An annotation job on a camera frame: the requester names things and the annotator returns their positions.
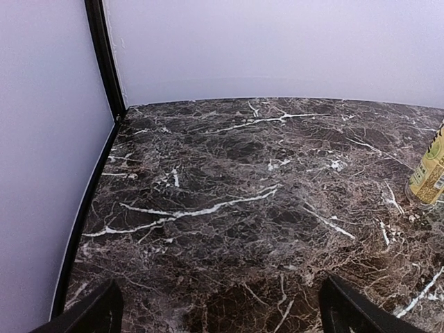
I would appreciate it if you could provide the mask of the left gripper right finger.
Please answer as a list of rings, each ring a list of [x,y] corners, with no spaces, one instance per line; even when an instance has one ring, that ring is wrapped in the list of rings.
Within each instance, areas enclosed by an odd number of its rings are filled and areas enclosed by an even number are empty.
[[[322,282],[318,301],[324,332],[422,332],[379,308],[337,275],[330,275]]]

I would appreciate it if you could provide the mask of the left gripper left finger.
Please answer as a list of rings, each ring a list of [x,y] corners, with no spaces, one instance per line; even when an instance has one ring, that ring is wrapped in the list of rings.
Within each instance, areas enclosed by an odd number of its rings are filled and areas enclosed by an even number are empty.
[[[33,333],[120,333],[123,296],[115,280],[107,280],[86,298]]]

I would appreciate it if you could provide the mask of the yellow tea bottle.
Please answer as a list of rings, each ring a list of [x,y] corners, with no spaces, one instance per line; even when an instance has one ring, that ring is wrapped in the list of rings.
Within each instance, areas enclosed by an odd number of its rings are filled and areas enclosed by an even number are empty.
[[[404,187],[411,203],[429,210],[443,193],[443,122]]]

